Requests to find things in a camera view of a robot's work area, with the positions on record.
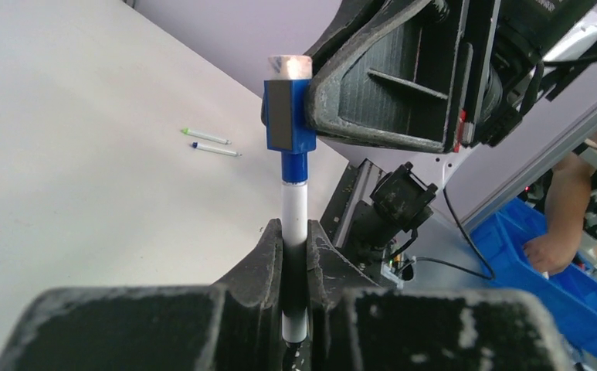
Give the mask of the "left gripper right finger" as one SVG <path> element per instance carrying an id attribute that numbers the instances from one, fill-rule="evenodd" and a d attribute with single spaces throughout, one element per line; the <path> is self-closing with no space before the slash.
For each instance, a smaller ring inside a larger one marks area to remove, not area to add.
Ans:
<path id="1" fill-rule="evenodd" d="M 518 290 L 374 284 L 307 228 L 314 370 L 571 370 L 551 314 Z"/>

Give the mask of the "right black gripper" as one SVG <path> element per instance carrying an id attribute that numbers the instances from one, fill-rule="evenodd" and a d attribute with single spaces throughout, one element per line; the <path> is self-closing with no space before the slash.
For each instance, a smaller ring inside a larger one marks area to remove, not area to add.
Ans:
<path id="1" fill-rule="evenodd" d="M 534 103 L 510 95 L 541 82 L 543 24 L 535 1 L 343 1 L 307 52 L 307 123 L 365 147 L 495 147 Z"/>

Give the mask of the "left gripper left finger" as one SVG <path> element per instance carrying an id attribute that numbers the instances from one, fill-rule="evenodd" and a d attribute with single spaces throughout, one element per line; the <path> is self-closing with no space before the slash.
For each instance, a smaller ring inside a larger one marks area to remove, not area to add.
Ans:
<path id="1" fill-rule="evenodd" d="M 279 370 L 282 252 L 271 220 L 208 286 L 45 291 L 16 323 L 0 370 Z"/>

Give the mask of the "blue eraser pen cap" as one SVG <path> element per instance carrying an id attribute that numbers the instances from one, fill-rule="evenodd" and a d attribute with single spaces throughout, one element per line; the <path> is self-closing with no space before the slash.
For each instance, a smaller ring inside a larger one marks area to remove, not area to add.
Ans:
<path id="1" fill-rule="evenodd" d="M 266 147 L 280 153 L 285 183 L 308 180 L 308 154 L 317 147 L 317 133 L 307 124 L 305 97 L 313 76 L 312 59 L 305 55 L 268 58 L 270 77 L 264 81 L 262 119 Z"/>

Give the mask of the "white pen black end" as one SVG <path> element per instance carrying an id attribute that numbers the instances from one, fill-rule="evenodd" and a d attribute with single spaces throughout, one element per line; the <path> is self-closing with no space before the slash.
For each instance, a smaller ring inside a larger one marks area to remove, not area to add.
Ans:
<path id="1" fill-rule="evenodd" d="M 295 353 L 307 337 L 307 205 L 306 182 L 282 184 L 281 224 L 283 268 L 281 280 L 282 336 L 287 344 L 283 369 L 290 370 Z"/>

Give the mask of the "white pen blue end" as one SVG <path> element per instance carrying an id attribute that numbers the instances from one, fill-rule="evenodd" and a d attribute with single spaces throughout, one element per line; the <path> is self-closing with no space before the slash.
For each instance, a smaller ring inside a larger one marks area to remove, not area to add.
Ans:
<path id="1" fill-rule="evenodd" d="M 215 154 L 219 154 L 219 155 L 225 155 L 225 156 L 229 156 L 229 157 L 240 157 L 242 154 L 240 152 L 237 151 L 232 151 L 232 150 L 228 150 L 228 149 L 224 149 L 224 148 L 217 148 L 217 147 L 213 147 L 210 145 L 205 145 L 203 143 L 194 141 L 191 143 L 191 147 L 199 150 L 199 151 L 207 151 L 207 152 L 211 152 L 211 153 L 215 153 Z"/>

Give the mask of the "white pen green end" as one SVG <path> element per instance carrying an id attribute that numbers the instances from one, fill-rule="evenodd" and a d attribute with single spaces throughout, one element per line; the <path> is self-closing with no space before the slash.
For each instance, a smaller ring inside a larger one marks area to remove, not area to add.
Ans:
<path id="1" fill-rule="evenodd" d="M 232 142 L 227 138 L 220 138 L 219 136 L 213 134 L 207 134 L 200 131 L 192 130 L 191 128 L 183 128 L 181 129 L 181 133 L 192 136 L 194 138 L 200 138 L 206 141 L 215 142 L 221 145 L 230 145 Z"/>

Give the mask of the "person's forearm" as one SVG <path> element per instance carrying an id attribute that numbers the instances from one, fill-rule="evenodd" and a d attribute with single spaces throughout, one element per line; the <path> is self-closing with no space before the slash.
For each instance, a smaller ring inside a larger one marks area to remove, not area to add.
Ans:
<path id="1" fill-rule="evenodd" d="M 578 247 L 581 242 L 594 172 L 595 169 L 575 153 L 566 155 L 552 168 L 544 211 L 548 235 L 563 247 Z"/>

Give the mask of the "person's hand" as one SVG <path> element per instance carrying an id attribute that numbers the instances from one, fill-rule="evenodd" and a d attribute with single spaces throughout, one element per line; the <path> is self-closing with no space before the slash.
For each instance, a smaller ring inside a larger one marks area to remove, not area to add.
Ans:
<path id="1" fill-rule="evenodd" d="M 554 275 L 572 263 L 580 243 L 578 236 L 549 232 L 529 240 L 523 250 L 536 271 Z"/>

